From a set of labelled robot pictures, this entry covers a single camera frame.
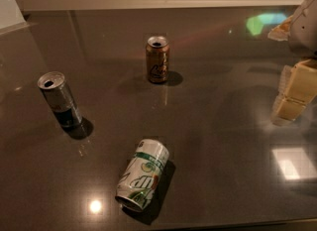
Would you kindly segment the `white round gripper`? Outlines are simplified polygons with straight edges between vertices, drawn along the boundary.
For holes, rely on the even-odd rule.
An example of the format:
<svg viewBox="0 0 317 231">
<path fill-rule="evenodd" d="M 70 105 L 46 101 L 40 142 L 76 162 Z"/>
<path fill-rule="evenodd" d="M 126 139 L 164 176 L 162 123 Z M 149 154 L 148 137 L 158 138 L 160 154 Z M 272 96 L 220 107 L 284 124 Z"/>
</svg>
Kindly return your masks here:
<svg viewBox="0 0 317 231">
<path fill-rule="evenodd" d="M 285 126 L 317 96 L 317 0 L 304 0 L 293 16 L 271 29 L 267 37 L 278 42 L 288 40 L 297 56 L 309 58 L 294 66 L 286 65 L 281 72 L 270 120 Z"/>
</svg>

